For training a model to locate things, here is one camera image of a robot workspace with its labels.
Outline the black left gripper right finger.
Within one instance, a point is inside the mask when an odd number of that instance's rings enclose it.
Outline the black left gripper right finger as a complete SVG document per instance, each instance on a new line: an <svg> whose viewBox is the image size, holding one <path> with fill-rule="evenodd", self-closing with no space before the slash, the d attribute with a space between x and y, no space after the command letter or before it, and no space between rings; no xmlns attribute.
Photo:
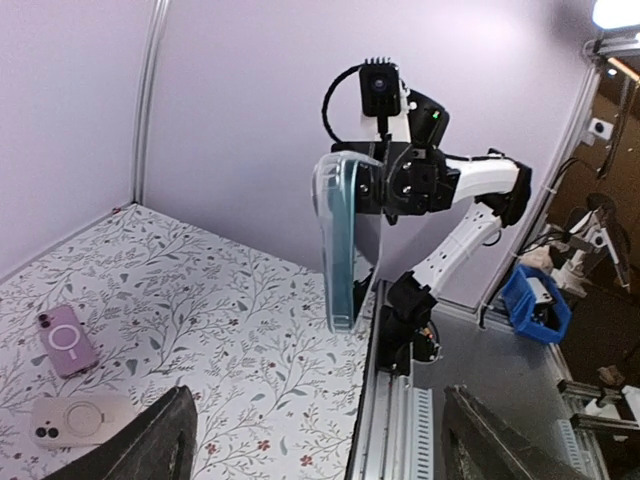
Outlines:
<svg viewBox="0 0 640 480"><path fill-rule="evenodd" d="M593 479L586 457L558 423L561 411L518 398L489 402L463 385L444 390L442 457L447 479Z"/></svg>

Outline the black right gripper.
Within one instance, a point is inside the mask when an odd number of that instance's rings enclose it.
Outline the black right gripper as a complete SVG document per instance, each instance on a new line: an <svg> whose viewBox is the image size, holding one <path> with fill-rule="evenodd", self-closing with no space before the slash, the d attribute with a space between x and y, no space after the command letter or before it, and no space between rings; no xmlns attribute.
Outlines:
<svg viewBox="0 0 640 480"><path fill-rule="evenodd" d="M408 95L408 142L356 142L354 151L381 163L360 165L356 175L355 211L384 214L391 224L400 216L422 216L449 209L460 171L446 164L438 149L449 122L448 112L428 96Z"/></svg>

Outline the blue phone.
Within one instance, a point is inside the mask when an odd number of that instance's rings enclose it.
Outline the blue phone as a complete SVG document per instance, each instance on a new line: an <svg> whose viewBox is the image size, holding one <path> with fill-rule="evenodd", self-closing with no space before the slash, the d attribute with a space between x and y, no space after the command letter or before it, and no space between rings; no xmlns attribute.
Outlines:
<svg viewBox="0 0 640 480"><path fill-rule="evenodd" d="M323 156L311 183L322 242L327 325L351 333L375 291L382 250L378 177L382 163L341 151Z"/></svg>

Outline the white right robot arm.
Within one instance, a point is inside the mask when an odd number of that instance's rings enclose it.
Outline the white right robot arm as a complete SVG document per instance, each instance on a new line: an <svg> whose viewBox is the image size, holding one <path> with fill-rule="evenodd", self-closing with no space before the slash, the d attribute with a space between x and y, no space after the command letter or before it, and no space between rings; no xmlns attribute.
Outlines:
<svg viewBox="0 0 640 480"><path fill-rule="evenodd" d="M355 210L401 216L440 213L466 201L468 210L453 230L389 287L379 320L376 366L406 375L413 359L436 360L440 342L431 319L441 291L453 274L492 236L517 224L531 196L532 170L505 154L460 157L439 143L448 124L444 107L412 90L406 120L409 138L387 136L368 152L382 156L379 167L358 170Z"/></svg>

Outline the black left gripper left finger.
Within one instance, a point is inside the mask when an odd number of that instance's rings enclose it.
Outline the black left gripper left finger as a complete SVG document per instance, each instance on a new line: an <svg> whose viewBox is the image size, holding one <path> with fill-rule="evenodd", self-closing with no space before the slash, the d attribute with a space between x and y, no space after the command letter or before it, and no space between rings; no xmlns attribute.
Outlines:
<svg viewBox="0 0 640 480"><path fill-rule="evenodd" d="M189 480L198 413L188 386L174 386L105 444L47 476L49 480Z"/></svg>

